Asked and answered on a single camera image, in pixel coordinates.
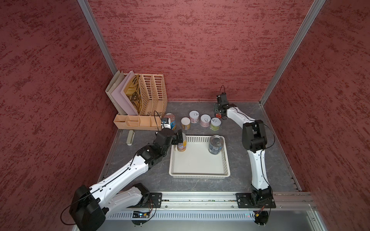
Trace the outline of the yellow labelled tall can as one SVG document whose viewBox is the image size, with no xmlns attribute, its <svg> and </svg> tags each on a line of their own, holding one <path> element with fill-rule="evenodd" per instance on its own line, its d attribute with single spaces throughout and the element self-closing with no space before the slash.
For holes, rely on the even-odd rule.
<svg viewBox="0 0 370 231">
<path fill-rule="evenodd" d="M 179 140 L 179 143 L 177 144 L 177 151 L 183 152 L 187 148 L 187 138 L 185 133 L 182 133 L 182 138 Z"/>
</svg>

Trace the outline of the white perforated plastic basket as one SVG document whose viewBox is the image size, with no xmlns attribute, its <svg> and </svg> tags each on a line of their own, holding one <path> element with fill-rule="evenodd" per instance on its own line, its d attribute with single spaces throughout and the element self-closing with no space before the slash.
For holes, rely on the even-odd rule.
<svg viewBox="0 0 370 231">
<path fill-rule="evenodd" d="M 225 138 L 221 136 L 221 151 L 214 155 L 209 152 L 212 136 L 189 135 L 185 151 L 171 148 L 169 174 L 181 179 L 225 179 L 230 173 Z"/>
</svg>

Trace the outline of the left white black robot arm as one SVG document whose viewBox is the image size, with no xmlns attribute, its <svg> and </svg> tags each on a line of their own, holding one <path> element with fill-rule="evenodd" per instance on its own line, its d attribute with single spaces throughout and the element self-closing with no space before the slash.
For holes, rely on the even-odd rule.
<svg viewBox="0 0 370 231">
<path fill-rule="evenodd" d="M 182 143 L 183 140 L 182 130 L 174 132 L 163 128 L 156 132 L 152 144 L 140 148 L 115 173 L 91 187 L 80 186 L 74 192 L 71 204 L 66 207 L 73 224 L 81 231 L 96 231 L 109 215 L 123 208 L 145 204 L 149 191 L 142 184 L 136 184 L 125 192 L 122 189 L 158 164 L 173 145 Z"/>
</svg>

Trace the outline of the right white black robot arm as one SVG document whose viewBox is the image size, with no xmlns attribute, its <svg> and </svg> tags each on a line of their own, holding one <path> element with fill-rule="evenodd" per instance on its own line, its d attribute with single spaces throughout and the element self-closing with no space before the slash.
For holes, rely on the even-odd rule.
<svg viewBox="0 0 370 231">
<path fill-rule="evenodd" d="M 268 182 L 265 164 L 267 135 L 264 122 L 251 118 L 234 105 L 216 103 L 214 112 L 222 118 L 227 117 L 233 120 L 242 128 L 241 142 L 248 152 L 251 163 L 251 204 L 255 207 L 262 207 L 266 203 L 272 203 L 273 190 Z"/>
</svg>

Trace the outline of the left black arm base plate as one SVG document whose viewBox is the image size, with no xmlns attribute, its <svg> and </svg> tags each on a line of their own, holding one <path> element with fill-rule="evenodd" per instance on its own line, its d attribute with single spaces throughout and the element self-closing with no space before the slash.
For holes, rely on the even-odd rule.
<svg viewBox="0 0 370 231">
<path fill-rule="evenodd" d="M 144 196 L 143 206 L 148 207 L 150 204 L 154 204 L 156 208 L 160 208 L 162 203 L 162 193 L 147 193 Z"/>
</svg>

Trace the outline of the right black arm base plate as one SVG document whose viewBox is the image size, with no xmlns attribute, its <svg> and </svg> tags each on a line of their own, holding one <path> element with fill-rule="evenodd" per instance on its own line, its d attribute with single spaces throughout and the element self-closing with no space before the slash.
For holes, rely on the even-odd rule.
<svg viewBox="0 0 370 231">
<path fill-rule="evenodd" d="M 238 208 L 261 209 L 276 208 L 276 204 L 272 194 L 258 194 L 252 193 L 236 193 L 236 202 Z"/>
</svg>

